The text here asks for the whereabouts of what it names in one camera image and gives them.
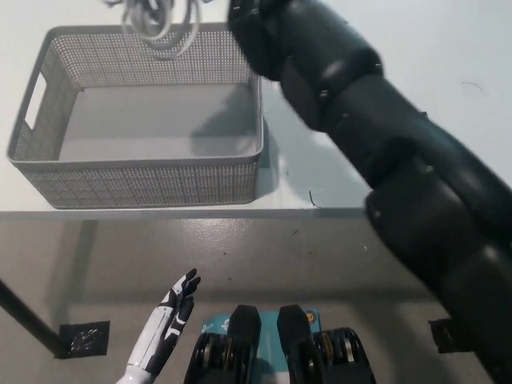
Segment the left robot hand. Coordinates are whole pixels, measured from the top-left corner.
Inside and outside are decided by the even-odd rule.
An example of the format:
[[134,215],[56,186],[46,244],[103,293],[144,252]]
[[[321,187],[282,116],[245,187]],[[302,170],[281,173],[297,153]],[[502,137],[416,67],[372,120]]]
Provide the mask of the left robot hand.
[[201,278],[197,270],[184,274],[154,308],[128,359],[129,367],[156,377],[164,368],[194,308],[193,294]]

